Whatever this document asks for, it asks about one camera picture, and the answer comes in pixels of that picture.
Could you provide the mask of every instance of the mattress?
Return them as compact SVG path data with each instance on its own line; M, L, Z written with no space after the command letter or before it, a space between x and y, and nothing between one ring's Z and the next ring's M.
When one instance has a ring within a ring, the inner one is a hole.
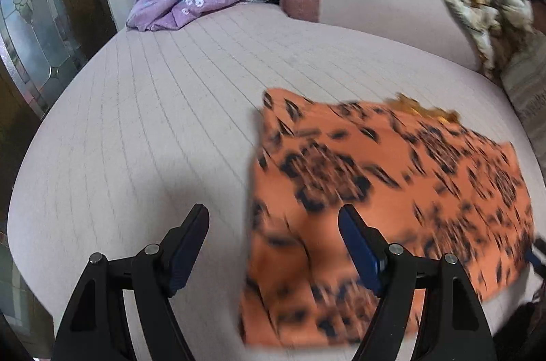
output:
M250 167L261 95L282 87L309 99L381 101L403 92L452 108L462 123L517 152L546 233L546 189L502 90L446 59L358 31L289 19L269 4L209 14L176 32L122 30L61 95L23 161L8 216L10 249L58 326L91 253L136 254L179 225L194 203L211 225L187 287L171 300L197 360L346 360L356 348L244 348L237 328L250 224ZM484 305L495 332L538 278ZM149 359L134 299L127 315ZM414 337L402 344L408 360Z

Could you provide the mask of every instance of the leopard print fabric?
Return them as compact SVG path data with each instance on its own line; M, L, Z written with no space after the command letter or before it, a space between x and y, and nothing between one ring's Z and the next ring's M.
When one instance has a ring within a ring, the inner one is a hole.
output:
M264 94L263 118L241 300L247 344L362 339L378 301L340 236L343 204L415 255L457 255L480 300L525 266L532 210L511 144L387 105L326 105L281 89ZM423 298L416 290L408 332Z

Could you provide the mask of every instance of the beige patterned cloth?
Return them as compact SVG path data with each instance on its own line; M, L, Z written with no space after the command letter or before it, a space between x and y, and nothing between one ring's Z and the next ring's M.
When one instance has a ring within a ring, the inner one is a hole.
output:
M529 0L445 0L476 43L483 74L494 80L534 34Z

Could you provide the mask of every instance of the blue gripper pad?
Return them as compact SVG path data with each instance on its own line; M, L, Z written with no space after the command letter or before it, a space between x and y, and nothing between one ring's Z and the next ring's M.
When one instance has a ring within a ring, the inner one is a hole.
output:
M534 267L540 267L542 264L541 260L532 252L532 250L527 250L523 255L523 258Z
M380 296L383 285L379 280L379 261L345 208L340 210L337 222L343 242L364 287L372 290L375 296Z
M209 211L202 205L195 205L182 225L173 230L176 230L173 238L178 242L171 241L175 245L171 246L170 254L165 255L168 258L169 297L186 286L209 230Z

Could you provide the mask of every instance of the glass panel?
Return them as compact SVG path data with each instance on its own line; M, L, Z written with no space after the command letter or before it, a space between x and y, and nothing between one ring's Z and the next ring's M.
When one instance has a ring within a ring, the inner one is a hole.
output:
M50 66L32 25L29 25L18 11L7 17L5 24L23 66L39 90L49 79Z
M0 0L0 4L2 6L2 14L4 17L9 16L13 11L15 11L13 0Z
M15 317L13 306L13 286L11 282L0 281L0 310L6 316Z
M19 313L21 319L22 331L29 335L31 332L31 317L33 315L34 298L30 292L26 292L20 288L14 289L13 299L15 305L15 312Z
M25 101L27 103L31 103L34 99L32 98L32 95L28 91L25 82L23 82L23 79L15 69L15 65L12 61L12 58L9 56L8 50L5 47L4 39L0 36L0 57L2 58L2 62L4 62L4 65L6 69L8 70L8 73L10 77L12 78L13 82L15 82L15 85L17 86L17 89L19 92L23 95L25 98ZM44 113L42 110L39 112L36 112L36 114L41 118Z
M32 4L34 7L32 26L38 42L47 57L49 65L58 67L68 58L68 52L59 36L47 0L33 0Z
M72 58L68 58L59 68L54 68L51 71L57 71L57 79L59 79L63 88L66 88L77 74L77 68Z
M47 82L40 90L40 93L47 102L52 105L63 92L64 87L61 85L61 82L57 78L48 79Z
M12 283L12 265L12 255L9 253L9 249L0 245L0 281Z

